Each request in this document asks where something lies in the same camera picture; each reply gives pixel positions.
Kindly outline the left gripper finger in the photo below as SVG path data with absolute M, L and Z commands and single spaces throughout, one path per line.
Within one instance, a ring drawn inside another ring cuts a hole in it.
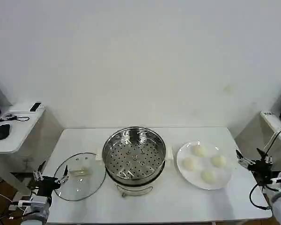
M 64 184 L 65 182 L 67 182 L 69 176 L 68 176 L 68 165 L 66 165 L 65 167 L 65 170 L 64 170 L 64 173 L 63 173 L 63 176 L 60 178 L 60 179 L 57 179 L 55 181 L 55 183 L 58 183 L 58 184 Z
M 44 162 L 38 167 L 38 169 L 33 172 L 33 177 L 34 177 L 34 180 L 35 180 L 35 181 L 41 181 L 41 180 L 44 179 L 44 178 L 43 178 L 42 171 L 43 171 L 43 167 L 44 167 L 45 163 L 46 163 L 46 161 L 44 161 Z

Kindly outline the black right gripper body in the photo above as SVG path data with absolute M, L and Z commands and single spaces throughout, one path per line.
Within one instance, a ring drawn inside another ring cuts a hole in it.
M 264 160 L 253 160 L 253 164 L 248 165 L 248 170 L 252 172 L 260 185 L 267 185 L 272 183 L 272 165 Z

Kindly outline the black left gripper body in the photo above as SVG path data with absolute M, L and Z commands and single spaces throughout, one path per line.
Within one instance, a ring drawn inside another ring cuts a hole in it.
M 36 185 L 38 187 L 37 196 L 51 197 L 52 192 L 60 188 L 58 178 L 43 176 L 42 180 L 37 180 Z

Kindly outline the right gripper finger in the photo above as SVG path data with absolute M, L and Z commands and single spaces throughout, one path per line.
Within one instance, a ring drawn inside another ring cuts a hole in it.
M 255 162 L 254 162 L 254 161 L 245 158 L 239 150 L 236 150 L 236 155 L 237 155 L 238 163 L 239 163 L 242 167 L 248 168 L 248 167 L 250 167 L 250 166 L 255 165 Z
M 261 156 L 261 160 L 265 161 L 265 163 L 267 164 L 272 164 L 273 163 L 273 158 L 271 156 L 269 156 L 266 152 L 264 152 L 263 150 L 257 148 L 258 153 Z

